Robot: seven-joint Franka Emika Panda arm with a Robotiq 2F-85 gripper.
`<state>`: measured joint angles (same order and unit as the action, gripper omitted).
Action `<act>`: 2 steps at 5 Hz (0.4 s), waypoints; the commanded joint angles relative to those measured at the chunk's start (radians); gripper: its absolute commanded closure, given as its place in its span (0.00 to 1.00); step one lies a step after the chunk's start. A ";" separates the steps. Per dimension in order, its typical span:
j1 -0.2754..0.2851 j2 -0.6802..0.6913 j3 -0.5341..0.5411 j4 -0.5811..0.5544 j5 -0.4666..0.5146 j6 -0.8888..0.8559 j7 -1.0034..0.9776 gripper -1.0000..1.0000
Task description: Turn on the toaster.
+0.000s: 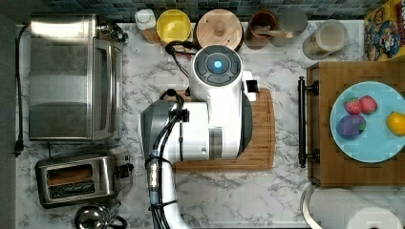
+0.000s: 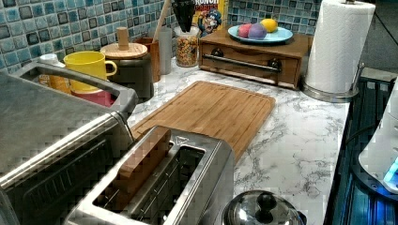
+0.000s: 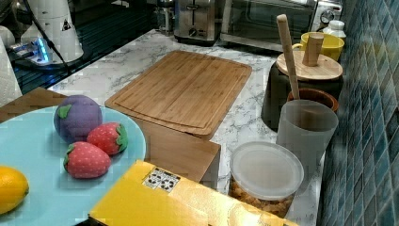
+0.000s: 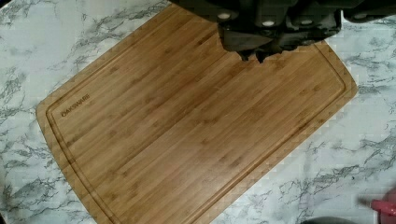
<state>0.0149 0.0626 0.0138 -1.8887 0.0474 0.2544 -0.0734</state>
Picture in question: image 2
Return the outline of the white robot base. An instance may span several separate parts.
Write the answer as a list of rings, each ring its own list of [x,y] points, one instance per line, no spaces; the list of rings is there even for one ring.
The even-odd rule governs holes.
[[[396,194],[398,158],[398,89],[394,82],[379,125],[359,155],[360,166],[388,192]]]

